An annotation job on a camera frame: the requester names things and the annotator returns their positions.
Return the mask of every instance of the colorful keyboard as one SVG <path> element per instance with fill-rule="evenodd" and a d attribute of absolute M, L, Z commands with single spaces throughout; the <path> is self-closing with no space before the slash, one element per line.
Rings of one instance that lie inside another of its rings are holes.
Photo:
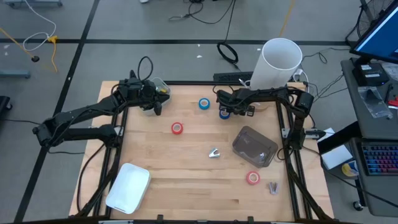
<path fill-rule="evenodd" d="M 398 143 L 382 144 L 362 143 L 368 175 L 398 175 Z"/>

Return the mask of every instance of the tape roll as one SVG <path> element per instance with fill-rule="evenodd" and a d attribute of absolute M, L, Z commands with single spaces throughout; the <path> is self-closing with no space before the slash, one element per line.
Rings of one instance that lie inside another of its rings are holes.
<path fill-rule="evenodd" d="M 183 130 L 182 123 L 176 122 L 172 124 L 172 132 L 173 134 L 181 134 Z"/>
<path fill-rule="evenodd" d="M 250 171 L 246 175 L 246 181 L 251 185 L 258 184 L 260 182 L 260 174 L 256 171 Z"/>
<path fill-rule="evenodd" d="M 208 98 L 202 98 L 199 100 L 199 108 L 202 110 L 207 110 L 210 107 L 210 100 Z"/>
<path fill-rule="evenodd" d="M 220 111 L 218 114 L 220 115 L 221 119 L 228 119 L 229 118 L 229 113 L 227 111 Z"/>

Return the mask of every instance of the yellow cable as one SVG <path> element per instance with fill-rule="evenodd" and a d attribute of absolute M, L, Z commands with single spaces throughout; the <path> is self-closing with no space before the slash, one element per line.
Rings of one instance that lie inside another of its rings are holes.
<path fill-rule="evenodd" d="M 56 36 L 56 35 L 47 39 L 49 42 L 52 42 L 54 44 L 54 51 L 52 52 L 51 63 L 54 66 L 55 73 L 58 72 L 57 66 L 55 65 L 55 62 L 54 62 L 55 53 L 57 52 L 57 39 L 58 39 L 58 36 Z"/>
<path fill-rule="evenodd" d="M 295 2 L 295 0 L 292 0 L 292 3 L 290 3 L 289 11 L 288 11 L 288 13 L 287 13 L 287 15 L 285 17 L 285 22 L 284 22 L 284 25 L 282 26 L 282 29 L 280 30 L 279 37 L 282 37 L 282 34 L 284 33 L 285 26 L 287 24 L 287 21 L 289 20 L 290 13 L 292 12 L 292 9 L 293 9 L 293 6 L 294 6 L 294 2 Z"/>
<path fill-rule="evenodd" d="M 56 66 L 55 63 L 54 63 L 54 57 L 55 57 L 56 51 L 57 51 L 57 44 L 54 43 L 54 52 L 52 53 L 52 56 L 51 56 L 51 63 L 52 63 L 52 65 L 54 66 L 55 73 L 58 72 L 57 66 Z"/>
<path fill-rule="evenodd" d="M 6 35 L 8 38 L 10 38 L 16 45 L 18 45 L 25 53 L 27 53 L 31 58 L 34 58 L 34 56 L 31 54 L 31 53 L 29 53 L 28 51 L 26 51 L 20 44 L 18 44 L 18 42 L 14 39 L 14 38 L 12 38 L 4 29 L 2 29 L 1 27 L 0 27 L 0 31 L 4 34 L 4 35 Z"/>

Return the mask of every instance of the gray floor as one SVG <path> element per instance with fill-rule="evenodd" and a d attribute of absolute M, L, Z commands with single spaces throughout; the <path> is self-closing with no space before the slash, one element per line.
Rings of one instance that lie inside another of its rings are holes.
<path fill-rule="evenodd" d="M 61 39 L 79 39 L 93 0 L 64 1 L 64 7 L 37 7 L 37 12 L 57 23 Z M 198 17 L 217 19 L 229 1 L 207 0 Z M 290 1 L 237 1 L 230 39 L 264 40 L 277 37 Z M 342 41 L 358 15 L 359 1 L 296 1 L 284 37 L 292 40 Z M 89 39 L 223 39 L 227 19 L 216 25 L 201 24 L 193 19 L 169 22 L 174 15 L 187 13 L 188 4 L 179 0 L 101 0 Z M 15 38 L 26 38 L 40 31 L 50 32 L 50 24 L 26 7 L 11 9 L 0 4 L 0 27 Z M 45 44 L 35 54 L 39 63 L 30 59 L 14 44 L 0 44 L 0 68 L 29 69 L 31 79 L 0 79 L 0 95 L 12 98 L 14 108 L 6 116 L 41 122 L 52 115 L 69 70 L 77 44 L 58 44 L 53 73 L 50 63 L 52 45 Z M 253 70 L 260 45 L 234 45 L 241 70 Z M 304 55 L 331 46 L 300 46 Z M 318 57 L 303 62 L 310 82 L 320 88 L 341 74 L 340 60 L 349 58 L 348 51 L 326 51 L 327 64 Z M 126 78 L 137 68 L 139 59 L 148 55 L 154 62 L 154 77 L 164 80 L 212 80 L 217 72 L 235 72 L 222 60 L 212 44 L 121 45 L 86 44 L 78 62 L 63 110 L 92 104 L 97 100 L 101 82 Z M 342 79 L 330 91 L 345 87 Z M 356 120 L 347 91 L 316 102 L 312 114 L 321 129 L 335 131 Z M 39 153 L 39 145 L 31 133 L 33 125 L 3 122 L 0 129 L 0 222 L 12 222 L 31 170 Z M 86 142 L 66 142 L 53 150 L 83 151 Z M 25 221 L 64 218 L 68 215 L 82 156 L 47 155 Z M 358 199 L 356 190 L 333 177 L 326 176 L 335 217 L 347 222 L 396 223 L 396 218 L 374 217 L 365 209 L 356 212 L 351 202 Z"/>

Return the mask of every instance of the red tape roll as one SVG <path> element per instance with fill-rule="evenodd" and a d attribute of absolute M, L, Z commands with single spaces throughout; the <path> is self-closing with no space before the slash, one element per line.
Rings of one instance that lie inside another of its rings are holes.
<path fill-rule="evenodd" d="M 173 134 L 181 134 L 182 133 L 182 123 L 176 122 L 172 124 L 172 132 Z"/>
<path fill-rule="evenodd" d="M 258 184 L 260 182 L 260 174 L 256 171 L 250 171 L 246 175 L 246 181 L 251 185 Z"/>

